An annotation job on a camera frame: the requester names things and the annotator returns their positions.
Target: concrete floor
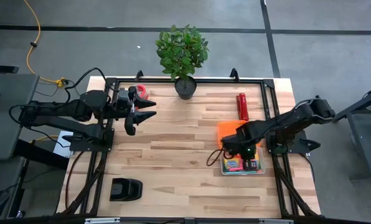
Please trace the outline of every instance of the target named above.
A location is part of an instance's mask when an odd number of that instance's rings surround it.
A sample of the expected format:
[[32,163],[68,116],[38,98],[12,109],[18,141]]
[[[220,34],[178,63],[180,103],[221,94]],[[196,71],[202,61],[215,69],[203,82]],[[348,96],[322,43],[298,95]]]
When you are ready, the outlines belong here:
[[[259,0],[32,0],[45,26],[170,27],[264,29]],[[371,0],[266,0],[272,29],[371,30]],[[0,24],[34,26],[22,1],[0,0]],[[196,76],[226,77],[237,68],[243,77],[273,77],[266,34],[203,34],[210,55]],[[25,56],[34,31],[0,30],[0,65],[28,73]],[[161,75],[156,32],[43,32],[32,54],[40,76],[76,80],[91,67],[106,75]],[[371,90],[371,35],[274,35],[281,77],[290,78],[296,101],[320,95],[336,112]],[[86,90],[84,80],[78,90]],[[53,86],[38,86],[44,93]],[[62,101],[59,90],[53,98]],[[41,128],[49,134],[58,130]],[[371,181],[352,184],[349,176],[366,170],[349,137],[346,121],[307,128],[321,142],[311,154],[323,215],[371,222]],[[22,132],[25,140],[39,137]],[[50,211],[55,208],[52,202]],[[39,215],[47,215],[41,209]]]

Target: wooden tabletop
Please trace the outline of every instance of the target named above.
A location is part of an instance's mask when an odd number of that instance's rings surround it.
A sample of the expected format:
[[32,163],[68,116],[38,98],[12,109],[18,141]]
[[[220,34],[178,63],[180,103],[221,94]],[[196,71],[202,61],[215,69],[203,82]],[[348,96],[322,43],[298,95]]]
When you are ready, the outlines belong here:
[[[280,113],[294,105],[290,79],[274,79]],[[122,83],[129,87],[134,83]],[[273,163],[262,142],[266,164],[263,175],[224,176],[220,163],[205,165],[209,154],[218,148],[216,125],[238,119],[235,96],[247,96],[250,120],[265,119],[259,85],[199,83],[190,100],[178,97],[172,83],[147,83],[149,100],[157,111],[128,136],[123,119],[115,121],[113,150],[108,154],[101,190],[98,216],[116,217],[211,217],[278,218],[280,217]],[[88,90],[103,90],[101,77],[91,77]],[[271,114],[272,103],[268,92]],[[85,184],[89,152],[85,152],[70,179],[69,202]],[[70,166],[77,154],[70,158]],[[308,162],[298,154],[289,155],[295,188],[317,213],[319,205]],[[132,202],[110,202],[112,178],[128,177],[143,182],[143,196]],[[64,180],[58,212],[64,210]],[[92,205],[94,189],[89,200]],[[289,194],[285,190],[287,208]]]

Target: green leaves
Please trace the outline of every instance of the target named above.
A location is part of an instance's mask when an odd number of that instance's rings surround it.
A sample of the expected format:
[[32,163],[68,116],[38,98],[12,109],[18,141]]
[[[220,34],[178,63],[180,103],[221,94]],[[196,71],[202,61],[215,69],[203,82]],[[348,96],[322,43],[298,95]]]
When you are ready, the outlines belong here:
[[189,65],[191,63],[191,58],[182,58],[181,63],[184,65]]
[[191,56],[190,51],[187,50],[187,49],[185,49],[185,50],[184,50],[184,56],[186,56],[186,57],[190,57],[190,56]]
[[175,48],[173,48],[173,52],[174,52],[175,54],[178,54],[180,51],[181,51],[181,48],[180,48],[180,47],[175,47]]
[[202,58],[203,58],[204,60],[208,60],[208,51],[206,51],[206,50],[203,50],[203,51],[202,51]]
[[171,32],[175,32],[176,31],[176,25],[173,25],[172,27],[171,27]]
[[170,37],[170,35],[168,33],[163,33],[163,37],[162,37],[163,40],[168,41],[169,37]]
[[191,42],[191,36],[189,34],[184,35],[184,42],[189,44]]
[[190,29],[189,24],[184,29],[173,25],[170,32],[160,32],[155,44],[160,64],[165,68],[162,73],[171,74],[172,80],[177,77],[188,79],[188,75],[193,75],[195,68],[201,68],[208,59],[208,41],[195,26]]
[[163,71],[162,71],[163,74],[170,74],[172,73],[172,70],[170,68],[165,68]]

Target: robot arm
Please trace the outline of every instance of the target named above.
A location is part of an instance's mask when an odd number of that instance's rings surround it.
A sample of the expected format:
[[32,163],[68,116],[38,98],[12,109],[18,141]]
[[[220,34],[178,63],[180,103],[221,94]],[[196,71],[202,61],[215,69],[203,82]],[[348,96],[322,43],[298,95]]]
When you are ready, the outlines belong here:
[[[140,112],[135,110],[135,107],[146,108],[154,105],[155,102],[140,98],[135,86],[129,87],[128,91],[120,89],[115,102],[111,102],[104,91],[92,90],[80,95],[79,100],[68,103],[31,101],[22,107],[18,122],[25,127],[47,125],[79,134],[66,136],[65,139],[71,142],[84,141],[94,145],[105,145],[112,142],[113,130],[104,127],[104,119],[125,118],[124,128],[127,134],[135,135],[136,129],[133,125],[138,125],[156,114],[155,111]],[[99,120],[98,124],[82,124],[63,118],[89,121],[92,115]]]
[[249,121],[237,133],[222,138],[223,148],[230,155],[241,155],[243,160],[255,158],[256,146],[270,134],[271,142],[278,146],[292,141],[295,134],[312,124],[329,123],[335,116],[326,100],[319,98],[298,103],[291,111],[266,121]]

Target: orange object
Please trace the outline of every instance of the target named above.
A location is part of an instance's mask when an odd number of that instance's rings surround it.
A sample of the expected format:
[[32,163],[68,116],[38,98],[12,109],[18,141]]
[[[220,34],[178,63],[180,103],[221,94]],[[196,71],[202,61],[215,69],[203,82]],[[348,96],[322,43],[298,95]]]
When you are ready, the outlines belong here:
[[221,149],[223,147],[222,145],[222,138],[226,136],[230,136],[232,134],[237,133],[237,128],[243,124],[245,124],[246,121],[239,120],[239,121],[223,121],[219,122],[217,124],[217,143],[218,148]]

